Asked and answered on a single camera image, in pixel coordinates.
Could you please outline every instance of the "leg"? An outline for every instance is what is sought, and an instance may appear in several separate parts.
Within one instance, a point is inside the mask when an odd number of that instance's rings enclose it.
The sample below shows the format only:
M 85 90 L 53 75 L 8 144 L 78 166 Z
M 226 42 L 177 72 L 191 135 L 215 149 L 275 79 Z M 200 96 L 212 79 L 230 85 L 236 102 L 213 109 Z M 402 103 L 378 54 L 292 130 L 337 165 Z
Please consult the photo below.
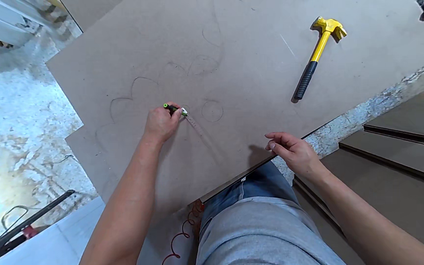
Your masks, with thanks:
M 274 197 L 299 204 L 291 184 L 271 161 L 246 176 L 246 180 L 243 182 L 243 191 L 243 198 Z
M 292 186 L 269 161 L 248 174 L 245 181 L 238 181 L 228 186 L 204 203 L 199 238 L 202 238 L 212 218 L 222 210 L 241 199 L 256 196 L 286 199 L 299 204 Z

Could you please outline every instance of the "drawn circle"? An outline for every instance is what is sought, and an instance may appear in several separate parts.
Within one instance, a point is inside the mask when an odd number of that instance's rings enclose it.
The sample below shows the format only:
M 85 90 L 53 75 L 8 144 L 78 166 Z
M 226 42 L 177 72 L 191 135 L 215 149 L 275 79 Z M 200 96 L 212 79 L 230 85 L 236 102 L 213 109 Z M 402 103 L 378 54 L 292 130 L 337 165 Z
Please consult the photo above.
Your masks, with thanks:
M 207 121 L 214 123 L 223 116 L 223 107 L 216 101 L 208 101 L 202 106 L 202 117 Z

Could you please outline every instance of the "floor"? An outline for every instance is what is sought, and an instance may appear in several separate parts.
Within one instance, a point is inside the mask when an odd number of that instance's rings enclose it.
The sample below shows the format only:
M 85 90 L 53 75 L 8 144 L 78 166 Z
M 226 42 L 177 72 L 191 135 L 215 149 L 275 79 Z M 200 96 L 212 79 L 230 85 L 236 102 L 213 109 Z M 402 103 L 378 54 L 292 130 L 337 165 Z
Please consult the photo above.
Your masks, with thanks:
M 65 190 L 77 191 L 35 223 L 52 226 L 1 258 L 0 264 L 15 260 L 22 264 L 76 264 L 104 207 L 64 141 L 82 122 L 44 64 L 79 34 L 68 19 L 58 35 L 40 28 L 23 47 L 0 49 L 0 220 L 15 205 L 34 208 L 29 216 Z M 305 140 L 323 157 L 337 149 L 339 140 L 361 129 L 363 123 L 423 90 L 424 67 L 322 126 Z M 291 181 L 292 172 L 284 161 L 276 158 L 273 162 Z M 178 224 L 186 213 L 185 209 L 178 213 Z M 20 214 L 11 214 L 7 223 Z M 180 226 L 171 223 L 163 229 L 168 232 L 161 236 L 150 231 L 143 258 L 153 256 L 155 263 L 159 263 L 161 257 L 169 254 L 169 240 Z M 0 221 L 0 234 L 3 232 Z M 183 244 L 188 242 L 185 240 L 181 238 L 175 246 L 187 246 Z M 57 255 L 54 249 L 65 255 Z
M 82 126 L 45 62 L 80 35 L 73 21 L 60 33 L 40 27 L 20 48 L 0 48 L 0 235 L 2 216 L 13 206 L 31 209 L 25 217 L 76 190 L 35 225 L 52 225 L 97 196 L 65 137 Z M 15 210 L 11 224 L 21 214 Z

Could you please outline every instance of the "hand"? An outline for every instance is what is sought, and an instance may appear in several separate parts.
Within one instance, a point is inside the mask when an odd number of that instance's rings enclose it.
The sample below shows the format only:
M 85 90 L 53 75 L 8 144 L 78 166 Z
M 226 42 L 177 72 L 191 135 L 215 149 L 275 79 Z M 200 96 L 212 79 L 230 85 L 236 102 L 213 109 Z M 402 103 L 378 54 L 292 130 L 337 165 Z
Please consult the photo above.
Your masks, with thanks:
M 271 132 L 265 136 L 272 139 L 268 142 L 266 150 L 272 150 L 273 154 L 284 159 L 287 166 L 296 174 L 313 178 L 327 171 L 317 153 L 306 141 L 286 132 Z
M 170 111 L 159 106 L 155 109 L 150 110 L 148 118 L 146 119 L 144 137 L 158 141 L 163 144 L 166 142 L 178 128 L 178 122 L 181 118 L 181 107 L 174 103 L 168 102 L 168 105 L 175 106 L 178 108 L 177 111 L 170 114 Z

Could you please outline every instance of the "hammer head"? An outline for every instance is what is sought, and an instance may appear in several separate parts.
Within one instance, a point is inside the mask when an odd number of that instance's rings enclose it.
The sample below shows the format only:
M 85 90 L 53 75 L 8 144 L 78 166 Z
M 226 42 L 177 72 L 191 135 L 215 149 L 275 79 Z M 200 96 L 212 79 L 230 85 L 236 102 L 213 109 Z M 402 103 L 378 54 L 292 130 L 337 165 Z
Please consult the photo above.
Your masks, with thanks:
M 332 33 L 337 40 L 341 40 L 347 35 L 345 29 L 343 28 L 343 25 L 341 25 L 341 23 L 332 18 L 324 19 L 323 17 L 319 16 L 313 23 L 312 27 L 322 28 L 322 33 L 324 33 L 325 31 Z

